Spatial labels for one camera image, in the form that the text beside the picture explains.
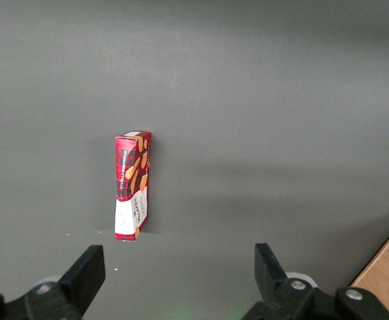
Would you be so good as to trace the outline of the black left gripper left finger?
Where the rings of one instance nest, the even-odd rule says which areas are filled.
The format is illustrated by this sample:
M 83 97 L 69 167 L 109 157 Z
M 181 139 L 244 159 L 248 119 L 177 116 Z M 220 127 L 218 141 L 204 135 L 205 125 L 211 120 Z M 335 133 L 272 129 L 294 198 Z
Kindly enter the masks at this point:
M 82 319 L 105 281 L 101 245 L 91 245 L 58 281 L 44 281 L 6 302 L 0 294 L 0 319 Z

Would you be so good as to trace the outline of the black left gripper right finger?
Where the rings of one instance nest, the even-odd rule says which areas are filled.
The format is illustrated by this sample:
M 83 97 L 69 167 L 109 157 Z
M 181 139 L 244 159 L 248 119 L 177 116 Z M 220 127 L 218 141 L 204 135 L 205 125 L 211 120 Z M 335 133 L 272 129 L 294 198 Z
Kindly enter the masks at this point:
M 262 301 L 244 319 L 389 319 L 389 310 L 365 289 L 341 287 L 329 295 L 287 276 L 266 243 L 254 247 L 254 276 Z

